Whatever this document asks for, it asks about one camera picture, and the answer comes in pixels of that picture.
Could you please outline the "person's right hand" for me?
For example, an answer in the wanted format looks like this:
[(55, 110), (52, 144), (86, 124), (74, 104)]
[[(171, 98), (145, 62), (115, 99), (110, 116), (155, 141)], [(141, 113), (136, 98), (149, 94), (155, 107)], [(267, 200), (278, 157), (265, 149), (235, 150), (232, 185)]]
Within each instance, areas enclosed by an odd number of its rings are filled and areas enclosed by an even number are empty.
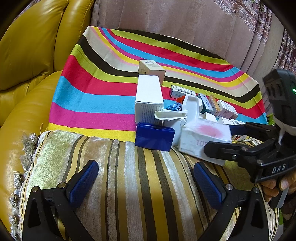
[(273, 197), (277, 197), (280, 191), (288, 190), (288, 195), (293, 194), (295, 192), (295, 170), (292, 170), (285, 174), (281, 180), (276, 181), (275, 179), (269, 179), (265, 181), (261, 181), (259, 186), (262, 190), (263, 197), (265, 200), (265, 213), (269, 214), (274, 211), (267, 204), (271, 201)]

